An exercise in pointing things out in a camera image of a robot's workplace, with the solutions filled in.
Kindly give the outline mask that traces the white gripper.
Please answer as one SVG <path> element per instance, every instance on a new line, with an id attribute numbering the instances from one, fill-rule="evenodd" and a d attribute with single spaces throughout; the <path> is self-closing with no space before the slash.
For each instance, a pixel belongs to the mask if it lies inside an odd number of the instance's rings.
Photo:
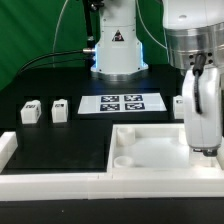
<path id="1" fill-rule="evenodd" d="M 199 77 L 196 111 L 195 76 L 188 70 L 182 86 L 184 125 L 188 145 L 205 156 L 216 156 L 222 143 L 221 76 L 216 67 L 205 68 Z"/>

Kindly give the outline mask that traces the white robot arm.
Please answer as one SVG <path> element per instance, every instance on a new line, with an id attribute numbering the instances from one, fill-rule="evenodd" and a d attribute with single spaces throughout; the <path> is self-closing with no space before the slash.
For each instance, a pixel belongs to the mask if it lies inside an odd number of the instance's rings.
<path id="1" fill-rule="evenodd" d="M 224 75 L 224 0 L 162 0 L 168 61 L 183 71 L 187 144 L 213 157 L 222 142 L 221 76 Z M 136 36 L 137 0 L 96 0 L 100 40 L 94 77 L 126 81 L 148 68 Z"/>

